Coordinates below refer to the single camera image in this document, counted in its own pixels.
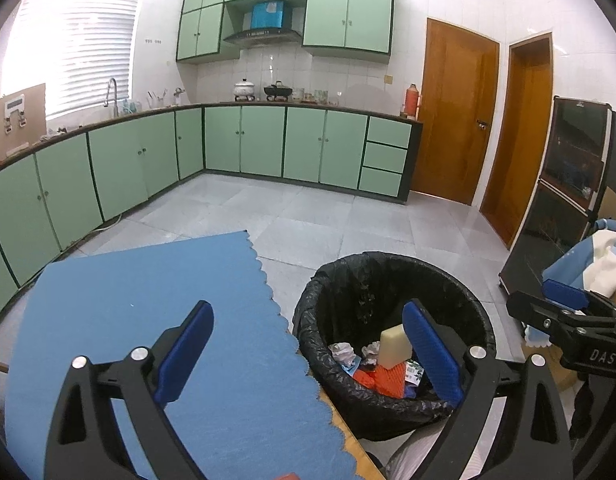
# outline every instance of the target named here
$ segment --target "red object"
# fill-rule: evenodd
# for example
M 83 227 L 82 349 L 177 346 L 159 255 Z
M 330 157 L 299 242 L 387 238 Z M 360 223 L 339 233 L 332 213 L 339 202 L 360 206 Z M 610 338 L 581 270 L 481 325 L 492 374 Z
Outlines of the red object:
M 358 383 L 363 384 L 366 388 L 374 390 L 374 372 L 364 372 L 363 370 L 357 370 L 352 378 Z
M 406 90 L 406 103 L 404 105 L 404 111 L 406 115 L 411 117 L 417 116 L 417 108 L 419 107 L 419 90 L 417 85 L 412 84 L 410 88 Z
M 377 393 L 403 399 L 403 392 L 406 385 L 406 362 L 403 361 L 388 370 L 381 365 L 377 365 L 374 370 L 374 383 Z

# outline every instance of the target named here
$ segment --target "yellow sponge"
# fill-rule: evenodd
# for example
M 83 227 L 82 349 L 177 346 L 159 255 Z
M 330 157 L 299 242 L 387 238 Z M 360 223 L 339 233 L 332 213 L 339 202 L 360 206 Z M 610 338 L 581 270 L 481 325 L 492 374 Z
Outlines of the yellow sponge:
M 412 345 L 403 330 L 403 325 L 393 326 L 381 332 L 377 364 L 390 370 L 411 357 Z

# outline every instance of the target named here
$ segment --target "blue gripper pad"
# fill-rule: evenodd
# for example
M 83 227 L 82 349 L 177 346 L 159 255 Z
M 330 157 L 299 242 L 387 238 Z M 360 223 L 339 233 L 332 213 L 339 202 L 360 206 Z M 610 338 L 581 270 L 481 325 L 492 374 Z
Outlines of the blue gripper pad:
M 547 300 L 555 301 L 573 310 L 581 310 L 588 306 L 587 296 L 580 288 L 548 279 L 543 282 L 541 289 Z
M 459 365 L 418 303 L 408 301 L 403 307 L 403 329 L 439 398 L 456 408 L 463 400 Z
M 181 390 L 213 333 L 214 313 L 210 303 L 200 302 L 193 316 L 186 318 L 182 332 L 164 358 L 158 371 L 157 388 L 153 395 L 162 407 L 179 399 Z

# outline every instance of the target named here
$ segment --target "black refrigerator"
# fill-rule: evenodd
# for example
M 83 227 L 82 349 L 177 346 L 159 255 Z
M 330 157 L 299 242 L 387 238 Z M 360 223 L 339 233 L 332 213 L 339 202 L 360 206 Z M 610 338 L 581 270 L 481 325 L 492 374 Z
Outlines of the black refrigerator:
M 600 213 L 616 219 L 616 112 L 557 96 L 539 178 L 499 274 L 506 292 L 540 296 L 543 270 L 581 241 Z

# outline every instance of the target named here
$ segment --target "dark countertop edge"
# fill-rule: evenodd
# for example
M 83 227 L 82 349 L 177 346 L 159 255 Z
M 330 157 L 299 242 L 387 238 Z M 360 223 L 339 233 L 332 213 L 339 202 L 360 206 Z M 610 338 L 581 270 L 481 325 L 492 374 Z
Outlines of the dark countertop edge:
M 150 117 L 153 115 L 166 114 L 169 112 L 174 112 L 177 110 L 190 110 L 192 108 L 213 108 L 217 106 L 287 106 L 287 107 L 295 107 L 295 108 L 316 108 L 317 110 L 331 110 L 334 112 L 347 112 L 352 114 L 360 114 L 371 117 L 376 117 L 379 119 L 387 119 L 390 121 L 397 121 L 399 123 L 406 124 L 422 124 L 420 121 L 415 121 L 411 119 L 404 119 L 402 117 L 393 116 L 389 114 L 383 114 L 380 112 L 371 112 L 369 110 L 358 110 L 357 108 L 345 108 L 339 106 L 330 106 L 330 105 L 320 105 L 320 104 L 311 104 L 311 103 L 293 103 L 293 102 L 283 102 L 283 101 L 229 101 L 225 103 L 207 103 L 207 104 L 191 104 L 191 105 L 181 105 L 181 106 L 171 106 L 167 108 L 159 108 L 155 110 L 144 110 L 142 112 L 138 112 L 136 114 L 130 114 L 123 117 L 118 117 L 115 119 L 108 119 L 105 121 L 101 121 L 99 123 L 89 124 L 87 126 L 81 126 L 72 132 L 68 132 L 67 134 L 63 134 L 60 136 L 53 137 L 49 140 L 39 141 L 32 146 L 21 150 L 20 152 L 15 153 L 14 155 L 5 158 L 0 161 L 0 171 L 7 168 L 11 164 L 14 164 L 18 160 L 22 158 L 26 158 L 32 153 L 36 153 L 40 150 L 48 146 L 52 146 L 57 142 L 61 142 L 62 140 L 71 139 L 72 137 L 76 137 L 78 135 L 84 134 L 86 132 L 91 132 L 93 130 L 98 130 L 99 128 L 104 128 L 105 126 L 112 126 L 112 124 L 125 123 L 126 121 L 132 121 L 135 119 L 139 119 L 142 117 Z

